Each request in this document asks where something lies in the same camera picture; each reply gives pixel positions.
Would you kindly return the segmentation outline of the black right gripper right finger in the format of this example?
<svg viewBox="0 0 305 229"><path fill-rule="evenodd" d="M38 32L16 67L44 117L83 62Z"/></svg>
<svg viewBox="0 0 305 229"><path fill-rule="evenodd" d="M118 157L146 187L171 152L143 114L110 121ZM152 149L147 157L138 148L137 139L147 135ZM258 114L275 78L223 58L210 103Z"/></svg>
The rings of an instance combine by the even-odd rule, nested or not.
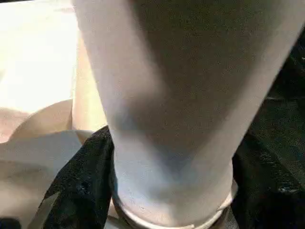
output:
<svg viewBox="0 0 305 229"><path fill-rule="evenodd" d="M303 229L305 189L275 154L246 134L233 156L237 194L231 204L241 229Z"/></svg>

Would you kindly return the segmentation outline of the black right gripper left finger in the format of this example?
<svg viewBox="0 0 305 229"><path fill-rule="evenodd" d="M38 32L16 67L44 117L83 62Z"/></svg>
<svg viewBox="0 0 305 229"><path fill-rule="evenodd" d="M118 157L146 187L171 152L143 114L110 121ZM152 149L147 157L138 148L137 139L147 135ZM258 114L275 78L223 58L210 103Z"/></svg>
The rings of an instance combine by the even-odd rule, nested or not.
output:
<svg viewBox="0 0 305 229"><path fill-rule="evenodd" d="M59 171L30 229L102 229L111 200L114 145L107 126L93 133Z"/></svg>

